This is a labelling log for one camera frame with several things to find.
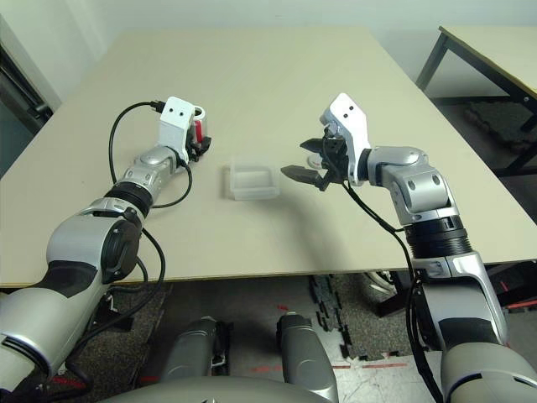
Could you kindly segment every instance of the red marking on floor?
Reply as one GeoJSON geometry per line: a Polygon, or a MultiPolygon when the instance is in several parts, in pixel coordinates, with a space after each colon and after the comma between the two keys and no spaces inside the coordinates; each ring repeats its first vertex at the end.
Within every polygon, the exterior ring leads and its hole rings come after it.
{"type": "MultiPolygon", "coordinates": [[[[332,365],[333,369],[350,369],[350,365],[332,365]]],[[[253,367],[250,369],[250,372],[254,372],[256,374],[264,374],[267,372],[281,372],[284,369],[281,365],[261,365],[259,367],[253,367]]]]}
{"type": "Polygon", "coordinates": [[[63,376],[55,376],[54,378],[52,378],[52,382],[54,382],[55,384],[69,385],[77,389],[82,389],[86,387],[82,382],[79,382],[78,380],[67,379],[63,376]]]}
{"type": "Polygon", "coordinates": [[[270,365],[261,365],[260,367],[253,367],[252,369],[250,369],[251,372],[255,372],[255,373],[265,373],[265,372],[279,372],[279,371],[282,371],[283,368],[281,365],[274,365],[274,366],[270,366],[270,365]]]}
{"type": "Polygon", "coordinates": [[[526,306],[533,306],[533,305],[537,305],[537,300],[534,300],[534,301],[526,301],[526,302],[519,302],[518,304],[507,305],[507,308],[509,308],[509,309],[524,308],[524,307],[526,307],[526,306]]]}
{"type": "Polygon", "coordinates": [[[140,376],[139,382],[159,382],[158,376],[140,376]]]}
{"type": "Polygon", "coordinates": [[[393,368],[393,367],[406,367],[405,363],[393,363],[393,364],[369,364],[362,365],[362,368],[373,369],[373,368],[393,368]]]}

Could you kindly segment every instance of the floor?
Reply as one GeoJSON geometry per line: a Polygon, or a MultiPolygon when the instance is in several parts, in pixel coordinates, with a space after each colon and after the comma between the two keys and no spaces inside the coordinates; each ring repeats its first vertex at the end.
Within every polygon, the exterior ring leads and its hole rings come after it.
{"type": "MultiPolygon", "coordinates": [[[[465,119],[465,106],[444,105],[439,109],[477,151],[496,168],[516,155],[496,143],[465,119]]],[[[537,222],[537,178],[521,176],[502,183],[537,222]]],[[[81,366],[96,380],[96,388],[82,399],[96,401],[132,389],[136,383],[152,383],[159,377],[166,352],[181,329],[194,319],[211,315],[233,322],[231,374],[282,380],[281,358],[275,342],[276,323],[287,311],[297,311],[313,323],[335,366],[340,401],[414,402],[432,401],[411,356],[384,357],[386,353],[409,353],[403,317],[377,319],[372,307],[386,297],[371,289],[363,275],[338,275],[334,286],[341,297],[352,337],[368,351],[370,360],[344,359],[338,331],[325,332],[315,321],[307,277],[180,282],[167,285],[157,299],[135,317],[130,333],[106,333],[93,340],[81,356],[81,366]]],[[[129,306],[139,296],[121,296],[118,306],[129,306]]],[[[537,368],[537,311],[509,314],[512,345],[537,368]]],[[[430,366],[439,380],[440,354],[428,353],[430,366]]]]}

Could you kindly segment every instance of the red component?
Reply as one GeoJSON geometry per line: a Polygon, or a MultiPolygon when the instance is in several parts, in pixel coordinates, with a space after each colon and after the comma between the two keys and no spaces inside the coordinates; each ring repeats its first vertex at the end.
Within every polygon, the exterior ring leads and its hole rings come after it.
{"type": "Polygon", "coordinates": [[[203,133],[201,132],[201,122],[199,120],[195,120],[194,124],[196,125],[196,141],[198,143],[201,143],[203,140],[203,133]]]}

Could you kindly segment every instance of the white wall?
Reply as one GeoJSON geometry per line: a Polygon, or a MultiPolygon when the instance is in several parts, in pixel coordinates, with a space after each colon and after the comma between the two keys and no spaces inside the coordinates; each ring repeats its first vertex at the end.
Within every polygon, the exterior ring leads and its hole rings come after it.
{"type": "MultiPolygon", "coordinates": [[[[3,0],[2,12],[62,100],[126,29],[364,25],[414,80],[440,24],[537,23],[535,0],[3,0]]],[[[329,49],[320,51],[331,57],[329,49]]],[[[498,89],[448,55],[428,93],[490,95],[498,89]]]]}

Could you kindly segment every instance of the metal table frame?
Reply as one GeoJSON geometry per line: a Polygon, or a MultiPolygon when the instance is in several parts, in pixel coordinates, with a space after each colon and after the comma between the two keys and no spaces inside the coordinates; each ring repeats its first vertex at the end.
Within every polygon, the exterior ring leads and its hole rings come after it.
{"type": "MultiPolygon", "coordinates": [[[[442,59],[448,50],[482,73],[486,78],[506,91],[514,101],[520,102],[533,113],[533,115],[522,125],[521,130],[527,133],[537,126],[537,97],[534,94],[525,91],[525,89],[520,87],[518,83],[510,80],[500,71],[495,70],[480,57],[474,55],[470,50],[443,32],[436,41],[435,47],[430,52],[429,58],[425,62],[425,65],[416,80],[416,86],[418,86],[421,91],[424,91],[429,85],[430,79],[435,74],[436,69],[442,62],[442,59]]],[[[537,174],[537,166],[525,166],[536,155],[537,142],[524,151],[516,160],[509,164],[509,166],[493,170],[493,172],[496,176],[537,174]]]]}

